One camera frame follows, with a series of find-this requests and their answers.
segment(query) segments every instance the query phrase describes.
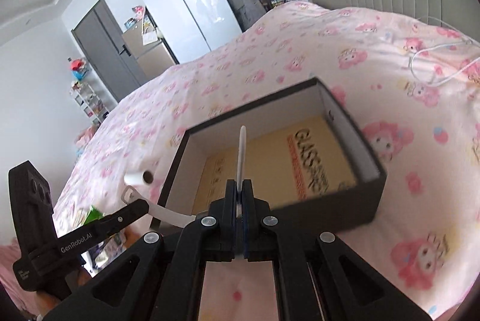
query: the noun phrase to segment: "pink blanket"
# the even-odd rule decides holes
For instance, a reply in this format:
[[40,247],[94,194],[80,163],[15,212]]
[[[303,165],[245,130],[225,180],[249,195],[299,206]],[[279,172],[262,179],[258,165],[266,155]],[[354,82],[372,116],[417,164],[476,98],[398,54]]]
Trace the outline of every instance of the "pink blanket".
[[[276,8],[112,111],[55,207],[57,231],[74,229],[90,205],[106,213],[122,207],[126,171],[153,170],[153,186],[139,191],[156,201],[184,130],[316,75],[388,172],[375,220],[341,237],[437,318],[462,300],[480,271],[480,63],[438,88],[415,80],[407,66],[417,50],[452,42],[416,59],[414,70],[428,81],[450,75],[480,49],[460,33],[402,15],[304,2]],[[149,222],[139,220],[137,230]],[[240,261],[208,266],[201,319],[277,319],[270,264],[248,268]]]

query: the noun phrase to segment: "screw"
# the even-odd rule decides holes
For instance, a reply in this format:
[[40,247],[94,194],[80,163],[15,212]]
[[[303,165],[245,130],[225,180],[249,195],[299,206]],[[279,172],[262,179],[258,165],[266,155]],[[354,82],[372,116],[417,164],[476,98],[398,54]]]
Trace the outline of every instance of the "screw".
[[217,223],[215,217],[203,217],[201,223],[204,227],[212,227]]
[[145,241],[147,244],[153,244],[160,239],[160,236],[158,233],[155,232],[149,232],[143,237],[143,241]]
[[269,215],[268,217],[265,217],[263,219],[263,223],[268,227],[274,227],[278,223],[278,218],[273,217],[272,215]]
[[335,235],[333,233],[330,233],[330,232],[323,232],[321,235],[320,235],[320,240],[322,240],[323,242],[334,242],[335,241]]

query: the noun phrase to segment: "black robotic device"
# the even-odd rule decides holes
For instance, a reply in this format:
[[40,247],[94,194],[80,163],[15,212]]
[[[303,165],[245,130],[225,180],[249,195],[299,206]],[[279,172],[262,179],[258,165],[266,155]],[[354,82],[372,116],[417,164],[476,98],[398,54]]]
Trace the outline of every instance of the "black robotic device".
[[[430,317],[342,240],[329,232],[299,234],[255,199],[250,180],[240,194],[226,183],[181,232],[149,232],[71,293],[66,277],[79,255],[148,213],[137,200],[57,238],[48,183],[30,162],[9,172],[10,201],[22,257],[13,268],[21,287],[63,299],[46,321],[195,320],[207,261],[271,260],[280,320],[429,321]],[[241,215],[237,217],[237,207]]]

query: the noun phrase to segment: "gray door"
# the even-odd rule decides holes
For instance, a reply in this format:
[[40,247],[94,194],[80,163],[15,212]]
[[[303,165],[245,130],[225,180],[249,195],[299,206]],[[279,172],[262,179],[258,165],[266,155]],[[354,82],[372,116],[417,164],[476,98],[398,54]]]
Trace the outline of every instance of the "gray door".
[[72,33],[88,62],[117,101],[147,82],[104,0],[93,6]]

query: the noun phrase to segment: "pink floral bedsheet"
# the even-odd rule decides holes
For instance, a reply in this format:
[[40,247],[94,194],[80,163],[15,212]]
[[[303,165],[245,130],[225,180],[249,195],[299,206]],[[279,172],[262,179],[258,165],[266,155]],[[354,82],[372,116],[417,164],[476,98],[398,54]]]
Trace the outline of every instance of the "pink floral bedsheet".
[[[55,207],[60,235],[94,205],[122,207],[126,171],[149,168],[153,201],[184,130],[289,85],[320,77],[366,135],[388,172],[375,220],[341,234],[433,318],[459,303],[480,271],[480,56],[458,32],[368,9],[291,2],[231,43],[171,67],[125,98],[87,146]],[[145,232],[149,217],[137,221]],[[268,263],[207,269],[201,319],[275,320]]]

